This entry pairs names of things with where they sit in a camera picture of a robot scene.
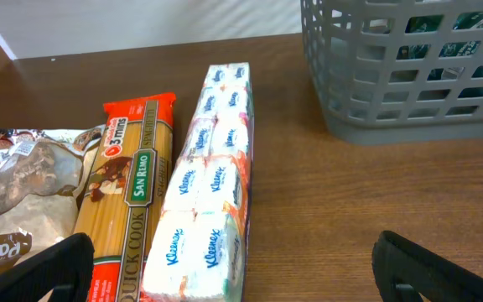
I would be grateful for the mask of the orange spaghetti packet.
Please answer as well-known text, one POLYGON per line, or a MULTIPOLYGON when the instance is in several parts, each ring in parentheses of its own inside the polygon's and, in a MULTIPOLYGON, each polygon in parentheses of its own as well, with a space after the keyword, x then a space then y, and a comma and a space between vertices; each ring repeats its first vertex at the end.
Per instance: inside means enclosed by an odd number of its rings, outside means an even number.
POLYGON ((94 247, 86 300, 139 301, 143 271, 172 172, 173 92, 105 104, 75 224, 94 247))

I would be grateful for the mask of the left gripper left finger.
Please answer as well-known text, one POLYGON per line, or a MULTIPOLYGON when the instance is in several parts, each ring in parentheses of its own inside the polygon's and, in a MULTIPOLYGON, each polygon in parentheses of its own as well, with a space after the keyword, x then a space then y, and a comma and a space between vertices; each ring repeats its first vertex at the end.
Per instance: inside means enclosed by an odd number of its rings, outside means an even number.
POLYGON ((0 302, 83 302, 93 274, 94 247, 83 232, 76 233, 0 274, 0 302))

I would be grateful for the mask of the green coffee bag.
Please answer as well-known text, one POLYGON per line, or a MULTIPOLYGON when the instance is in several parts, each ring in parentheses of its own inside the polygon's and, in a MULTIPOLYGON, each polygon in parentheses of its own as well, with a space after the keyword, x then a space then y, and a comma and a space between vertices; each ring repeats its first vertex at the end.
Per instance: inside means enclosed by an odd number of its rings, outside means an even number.
MULTIPOLYGON (((436 31, 442 21, 442 18, 442 15, 412 17, 408 21, 405 33, 410 34, 436 31)), ((483 29, 483 12, 462 13, 455 20, 452 29, 483 29)), ((471 56, 479 49, 480 44, 481 42, 479 40, 446 43, 439 51, 439 57, 471 56)), ((430 47, 430 44, 401 46, 397 52, 397 59, 422 59, 428 53, 430 47)), ((433 69, 428 75, 428 81, 457 80, 464 71, 464 67, 433 69)), ((483 77, 483 67, 478 67, 473 73, 472 77, 483 77)), ((460 93, 460 97, 480 96, 483 96, 483 87, 466 88, 460 93)))

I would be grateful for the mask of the grey plastic basket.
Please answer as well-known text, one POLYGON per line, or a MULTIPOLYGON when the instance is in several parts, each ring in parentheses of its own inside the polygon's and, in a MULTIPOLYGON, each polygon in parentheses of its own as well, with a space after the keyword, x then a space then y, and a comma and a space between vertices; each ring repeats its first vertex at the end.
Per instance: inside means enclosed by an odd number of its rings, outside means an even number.
POLYGON ((305 59, 331 134, 349 143, 483 138, 483 29, 454 30, 483 1, 315 1, 300 3, 305 59), (412 17, 442 15, 436 31, 406 34, 412 17), (471 56, 439 57, 450 42, 481 42, 471 56), (401 46, 430 44, 422 59, 398 60, 401 46), (457 80, 428 81, 431 70, 464 67, 457 80))

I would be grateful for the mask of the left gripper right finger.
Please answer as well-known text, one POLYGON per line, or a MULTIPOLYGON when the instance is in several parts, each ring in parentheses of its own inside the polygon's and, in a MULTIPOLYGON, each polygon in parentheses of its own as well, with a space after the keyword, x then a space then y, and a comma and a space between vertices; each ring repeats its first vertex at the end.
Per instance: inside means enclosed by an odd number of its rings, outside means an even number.
POLYGON ((395 232, 381 232, 371 265, 384 301, 483 302, 482 277, 395 232))

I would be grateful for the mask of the brown white pastry bag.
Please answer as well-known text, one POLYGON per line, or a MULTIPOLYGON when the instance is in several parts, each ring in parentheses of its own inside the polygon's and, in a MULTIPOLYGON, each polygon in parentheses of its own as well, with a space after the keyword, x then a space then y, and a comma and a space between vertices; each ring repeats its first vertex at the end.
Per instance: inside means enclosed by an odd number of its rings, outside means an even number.
POLYGON ((0 128, 0 274, 71 235, 104 129, 0 128))

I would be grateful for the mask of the Kleenex tissue multipack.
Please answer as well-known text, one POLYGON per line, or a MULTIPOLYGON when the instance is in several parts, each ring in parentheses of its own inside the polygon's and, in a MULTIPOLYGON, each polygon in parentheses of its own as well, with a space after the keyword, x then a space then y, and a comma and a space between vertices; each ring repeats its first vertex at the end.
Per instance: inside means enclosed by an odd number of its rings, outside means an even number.
POLYGON ((211 65, 143 273, 147 301, 239 301, 254 126, 250 65, 211 65))

